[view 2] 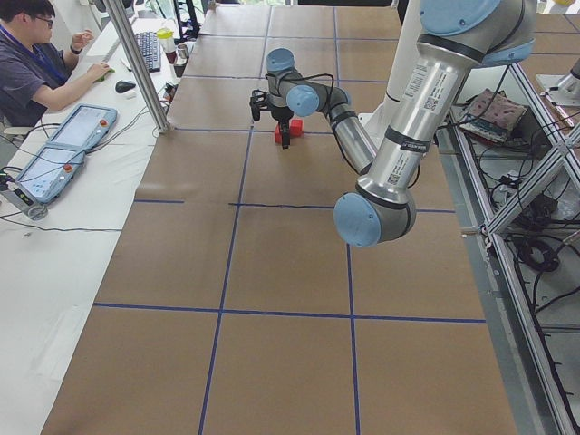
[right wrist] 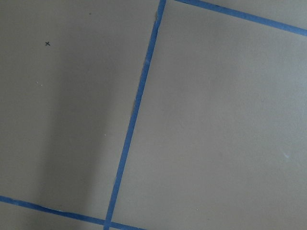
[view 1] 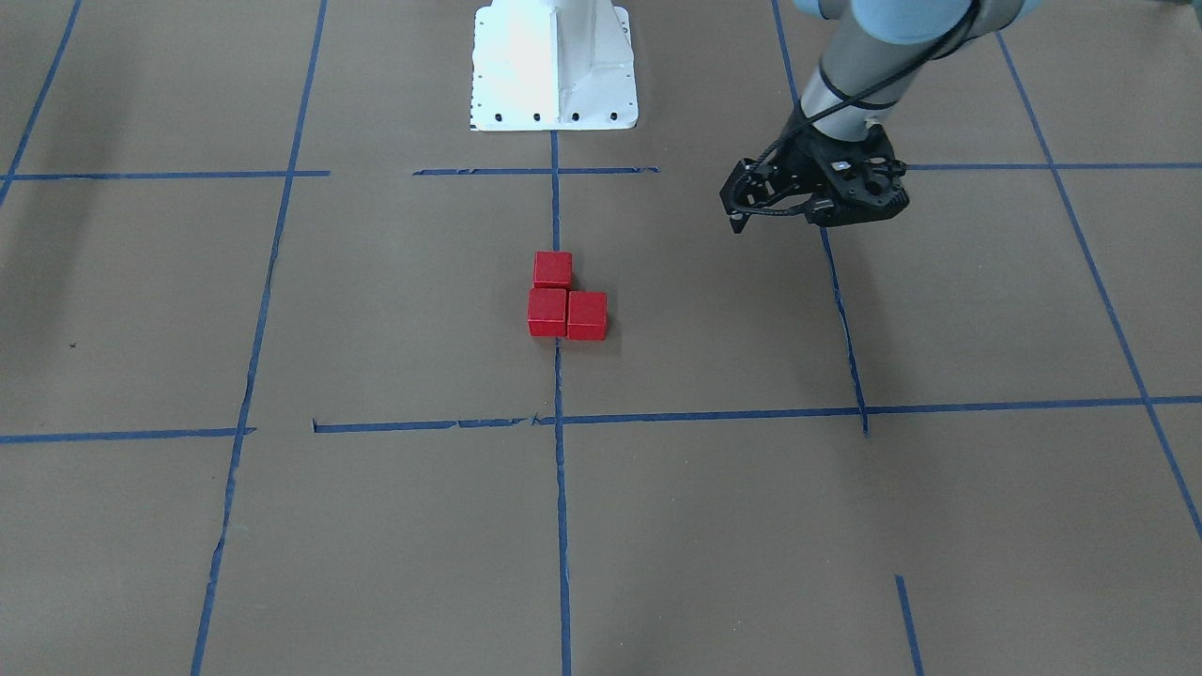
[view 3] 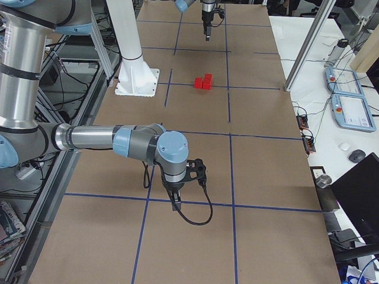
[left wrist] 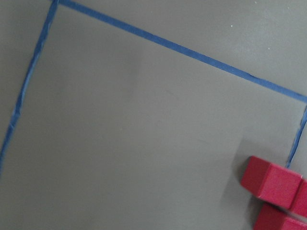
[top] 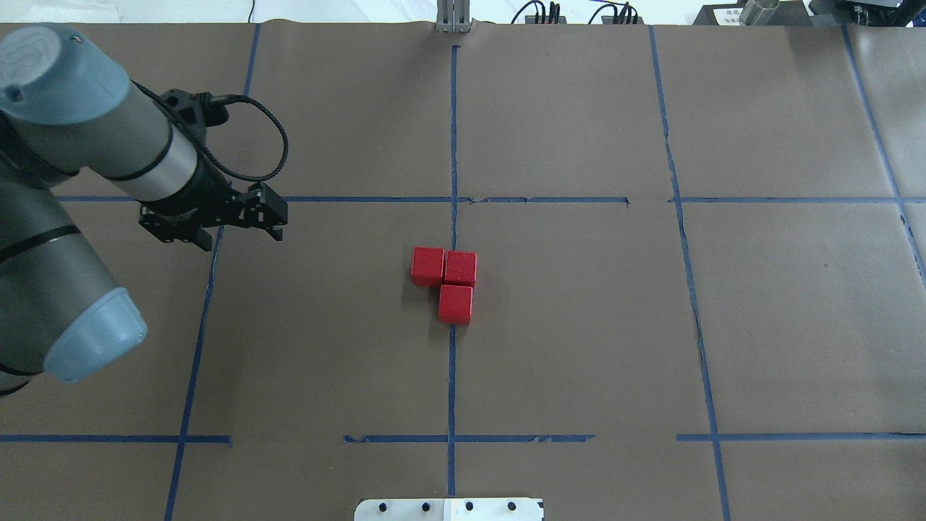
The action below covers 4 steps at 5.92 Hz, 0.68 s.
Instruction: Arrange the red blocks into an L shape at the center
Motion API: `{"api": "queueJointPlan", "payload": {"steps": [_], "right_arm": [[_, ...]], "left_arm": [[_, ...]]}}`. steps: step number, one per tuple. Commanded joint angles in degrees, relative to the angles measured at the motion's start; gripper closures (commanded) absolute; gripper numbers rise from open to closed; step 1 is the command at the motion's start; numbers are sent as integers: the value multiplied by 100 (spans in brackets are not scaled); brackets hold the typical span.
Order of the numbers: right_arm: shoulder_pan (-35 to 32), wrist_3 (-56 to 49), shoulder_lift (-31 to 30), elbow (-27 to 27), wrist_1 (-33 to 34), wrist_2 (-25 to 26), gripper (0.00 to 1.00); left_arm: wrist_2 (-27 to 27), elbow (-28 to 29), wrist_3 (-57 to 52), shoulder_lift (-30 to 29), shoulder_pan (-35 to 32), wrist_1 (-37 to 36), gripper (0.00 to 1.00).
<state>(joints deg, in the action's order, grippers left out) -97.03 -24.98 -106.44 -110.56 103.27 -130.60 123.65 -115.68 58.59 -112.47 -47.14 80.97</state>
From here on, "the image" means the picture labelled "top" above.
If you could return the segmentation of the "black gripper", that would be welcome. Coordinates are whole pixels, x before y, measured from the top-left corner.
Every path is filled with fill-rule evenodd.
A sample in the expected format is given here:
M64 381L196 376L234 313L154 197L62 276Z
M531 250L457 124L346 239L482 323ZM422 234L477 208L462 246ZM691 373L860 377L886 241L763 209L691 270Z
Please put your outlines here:
M202 227L222 222L225 205L235 191L205 157L206 131L229 121L229 112L211 93L171 89L158 97L168 106L171 142L158 165L145 173L157 188L171 194L143 202L139 224L162 243L182 242L211 252L213 237ZM265 182L255 182L242 194L242 223L261 229L281 242L288 224L288 202Z

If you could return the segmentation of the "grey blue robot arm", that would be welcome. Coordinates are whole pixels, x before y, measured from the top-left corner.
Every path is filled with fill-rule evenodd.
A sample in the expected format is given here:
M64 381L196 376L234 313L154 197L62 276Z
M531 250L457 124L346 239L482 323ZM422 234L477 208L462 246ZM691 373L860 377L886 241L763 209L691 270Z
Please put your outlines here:
M289 220L268 182L290 140L246 95L154 93L75 27L36 23L2 39L1 389L8 397L37 376L73 384L139 346L139 307L67 212L60 188L90 172L139 205L159 242L206 252L211 228L261 229L275 241ZM238 174L206 145L236 103L280 133L277 165Z

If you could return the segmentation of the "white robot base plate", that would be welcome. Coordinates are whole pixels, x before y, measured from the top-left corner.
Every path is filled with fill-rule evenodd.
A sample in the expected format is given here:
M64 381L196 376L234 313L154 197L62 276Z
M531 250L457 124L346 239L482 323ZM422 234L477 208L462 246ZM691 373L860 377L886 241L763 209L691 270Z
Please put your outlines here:
M528 497L370 499L354 520L545 520L545 507Z

